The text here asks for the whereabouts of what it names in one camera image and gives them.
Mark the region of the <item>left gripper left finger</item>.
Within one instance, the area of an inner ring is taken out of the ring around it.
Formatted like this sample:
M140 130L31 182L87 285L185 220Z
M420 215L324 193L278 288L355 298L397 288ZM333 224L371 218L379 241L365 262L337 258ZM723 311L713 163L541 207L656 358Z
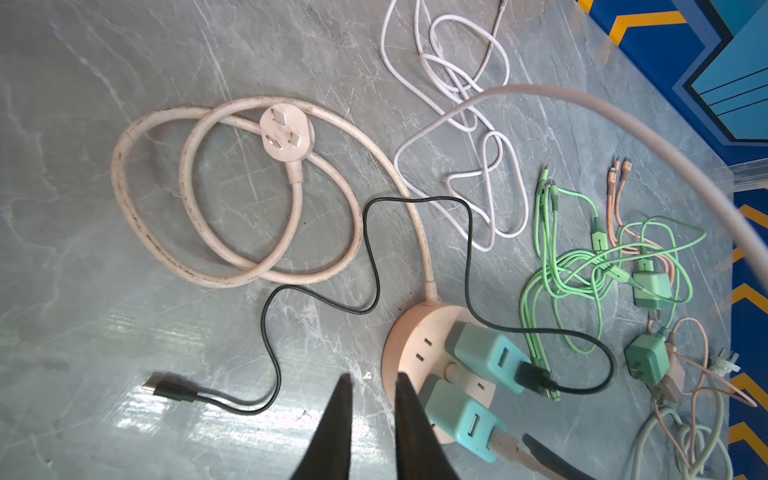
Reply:
M349 478L353 423L353 383L342 374L314 436L292 479Z

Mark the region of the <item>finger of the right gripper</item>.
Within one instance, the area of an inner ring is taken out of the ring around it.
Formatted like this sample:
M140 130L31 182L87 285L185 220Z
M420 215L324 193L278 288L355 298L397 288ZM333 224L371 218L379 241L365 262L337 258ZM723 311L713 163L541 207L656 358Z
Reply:
M558 456L544 444L529 434L522 437L524 445L532 456L544 467L568 480L594 480L594 478L577 469L566 460Z
M519 463L528 470L541 474L551 480L565 480L565 478L536 460L528 451L521 447L521 441L500 428L495 428L491 433L488 448L499 458L508 463Z

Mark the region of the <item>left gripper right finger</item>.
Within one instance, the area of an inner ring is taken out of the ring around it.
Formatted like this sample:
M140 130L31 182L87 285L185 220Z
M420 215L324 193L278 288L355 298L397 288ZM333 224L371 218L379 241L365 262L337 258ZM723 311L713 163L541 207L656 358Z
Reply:
M458 479L405 372L396 380L394 418L398 479Z

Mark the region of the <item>teal charger with black cable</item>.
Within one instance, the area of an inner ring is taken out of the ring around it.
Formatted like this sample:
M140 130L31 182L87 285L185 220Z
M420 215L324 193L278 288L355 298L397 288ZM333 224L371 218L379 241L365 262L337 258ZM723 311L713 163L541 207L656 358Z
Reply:
M457 322L446 340L446 351L482 379L514 394L523 393L516 374L530 359L505 334L471 322Z

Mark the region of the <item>round pink power socket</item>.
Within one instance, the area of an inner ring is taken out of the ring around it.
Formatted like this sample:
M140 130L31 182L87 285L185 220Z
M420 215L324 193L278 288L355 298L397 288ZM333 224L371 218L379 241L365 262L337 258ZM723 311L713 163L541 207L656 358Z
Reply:
M446 351L446 340L457 322L482 326L467 308L442 303L417 304L398 319L382 356L383 387L390 403L395 402L398 373L405 372L418 397L428 376L436 375L490 409L496 385L473 374ZM441 444L455 441L431 426Z

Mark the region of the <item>green charger lower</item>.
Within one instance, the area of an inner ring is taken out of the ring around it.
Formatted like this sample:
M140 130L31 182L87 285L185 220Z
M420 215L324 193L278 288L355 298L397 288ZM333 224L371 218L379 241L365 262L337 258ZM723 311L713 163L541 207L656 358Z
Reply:
M649 386L659 384L670 369L667 328L636 337L624 350L629 375Z

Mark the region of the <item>green charger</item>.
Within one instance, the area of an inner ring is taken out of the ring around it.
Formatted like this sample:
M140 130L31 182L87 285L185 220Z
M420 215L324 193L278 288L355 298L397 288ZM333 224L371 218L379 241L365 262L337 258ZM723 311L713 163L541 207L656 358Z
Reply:
M636 337L624 350L629 375L649 386L659 384L670 369L667 328Z
M669 276L657 271L651 259L641 259L637 262L637 270L631 275L630 284L636 307L662 310L672 306Z

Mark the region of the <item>green charger upper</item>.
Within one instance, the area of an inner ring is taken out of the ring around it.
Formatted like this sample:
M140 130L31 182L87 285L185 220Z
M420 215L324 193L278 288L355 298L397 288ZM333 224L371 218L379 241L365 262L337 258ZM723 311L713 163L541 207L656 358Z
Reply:
M651 259L641 259L637 262L637 270L631 275L630 284L636 307L662 310L672 306L669 276L657 271Z

